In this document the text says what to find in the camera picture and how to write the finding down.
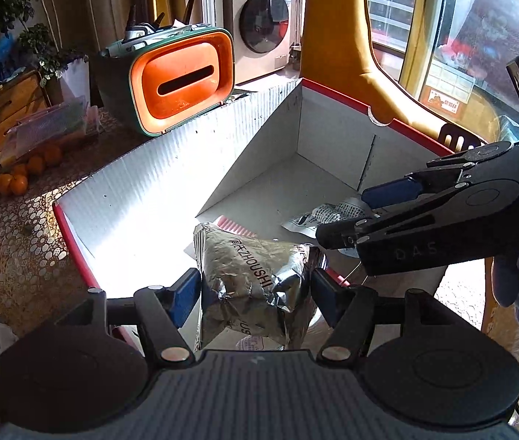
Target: foil snack bag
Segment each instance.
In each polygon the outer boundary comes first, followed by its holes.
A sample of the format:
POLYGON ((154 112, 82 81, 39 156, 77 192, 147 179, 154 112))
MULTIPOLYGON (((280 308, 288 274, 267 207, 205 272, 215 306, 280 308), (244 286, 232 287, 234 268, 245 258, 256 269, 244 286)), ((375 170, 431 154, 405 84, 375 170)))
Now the foil snack bag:
POLYGON ((226 327, 300 348, 316 310, 310 272, 326 267, 318 247, 234 235, 202 223, 194 230, 194 251, 202 273, 197 349, 226 327))

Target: plant stem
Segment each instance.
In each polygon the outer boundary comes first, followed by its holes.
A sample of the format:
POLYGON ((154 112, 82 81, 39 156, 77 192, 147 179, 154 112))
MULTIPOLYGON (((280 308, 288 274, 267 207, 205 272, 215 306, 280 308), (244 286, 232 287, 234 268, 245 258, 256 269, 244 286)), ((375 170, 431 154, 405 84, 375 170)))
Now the plant stem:
POLYGON ((52 7, 53 7, 53 14, 56 17, 56 28, 58 29, 58 38, 60 39, 60 48, 63 48, 64 45, 62 44, 62 32, 60 31, 60 20, 58 18, 58 12, 56 11, 56 3, 52 1, 52 7))
POLYGON ((49 26, 49 31, 52 34, 53 44, 56 46, 56 51, 59 51, 58 42, 56 41, 56 35, 53 33, 52 20, 49 19, 49 13, 47 12, 47 8, 45 6, 45 1, 43 1, 43 0, 40 0, 40 1, 41 1, 41 6, 43 6, 43 11, 45 12, 45 17, 47 18, 47 25, 49 26))

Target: silver screw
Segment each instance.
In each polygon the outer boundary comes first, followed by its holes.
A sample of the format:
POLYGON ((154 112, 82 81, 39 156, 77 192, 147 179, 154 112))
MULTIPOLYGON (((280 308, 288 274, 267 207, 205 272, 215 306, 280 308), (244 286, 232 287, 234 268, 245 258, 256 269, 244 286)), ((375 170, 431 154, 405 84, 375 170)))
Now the silver screw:
POLYGON ((184 347, 168 347, 161 351, 161 358, 168 362, 182 362, 190 357, 190 352, 184 347))
POLYGON ((351 351, 340 345, 330 345, 323 349, 321 355, 329 361, 346 361, 351 357, 351 351))

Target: washing machine door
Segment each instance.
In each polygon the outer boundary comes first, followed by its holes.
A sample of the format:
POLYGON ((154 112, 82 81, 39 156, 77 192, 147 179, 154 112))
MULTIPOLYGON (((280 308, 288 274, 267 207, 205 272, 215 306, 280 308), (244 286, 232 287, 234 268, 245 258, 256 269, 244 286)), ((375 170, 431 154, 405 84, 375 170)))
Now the washing machine door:
POLYGON ((285 0, 247 0, 239 19, 241 39, 254 52, 270 52, 284 39, 289 19, 285 0))

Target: patterned tablecloth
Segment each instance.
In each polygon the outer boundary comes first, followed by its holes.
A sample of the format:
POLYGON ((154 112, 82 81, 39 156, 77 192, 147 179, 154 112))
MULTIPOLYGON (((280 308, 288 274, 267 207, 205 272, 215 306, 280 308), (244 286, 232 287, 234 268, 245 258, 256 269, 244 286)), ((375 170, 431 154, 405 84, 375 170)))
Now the patterned tablecloth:
POLYGON ((30 180, 22 197, 0 197, 0 321, 18 336, 33 330, 84 292, 52 211, 52 203, 91 173, 147 138, 100 112, 95 142, 64 155, 57 168, 30 180))

